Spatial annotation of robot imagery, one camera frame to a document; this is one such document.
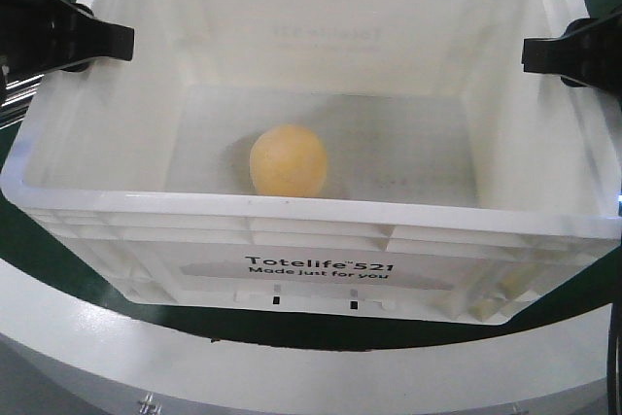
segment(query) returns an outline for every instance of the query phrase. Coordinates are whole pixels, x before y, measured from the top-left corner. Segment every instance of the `black clamp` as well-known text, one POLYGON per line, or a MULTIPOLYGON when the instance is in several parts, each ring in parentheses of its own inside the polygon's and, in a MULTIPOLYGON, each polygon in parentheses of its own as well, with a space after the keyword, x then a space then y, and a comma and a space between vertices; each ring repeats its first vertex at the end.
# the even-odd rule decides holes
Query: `black clamp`
POLYGON ((96 19, 69 0, 0 0, 0 105, 7 84, 55 70, 80 72, 98 57, 129 61, 134 30, 96 19))
POLYGON ((557 39, 526 39, 526 72, 559 75, 572 87, 590 86, 622 99, 622 10, 573 21, 557 39))

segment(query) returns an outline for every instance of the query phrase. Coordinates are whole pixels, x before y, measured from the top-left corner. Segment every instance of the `plastic crate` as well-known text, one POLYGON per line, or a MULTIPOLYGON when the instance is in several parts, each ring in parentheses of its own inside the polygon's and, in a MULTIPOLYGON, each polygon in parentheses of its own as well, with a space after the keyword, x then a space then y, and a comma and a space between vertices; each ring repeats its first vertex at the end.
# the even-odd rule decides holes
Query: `plastic crate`
POLYGON ((46 77, 0 182, 130 300, 498 324, 618 243, 616 103, 521 65, 583 0, 81 1, 135 58, 46 77), (319 198, 253 193, 285 122, 319 198))

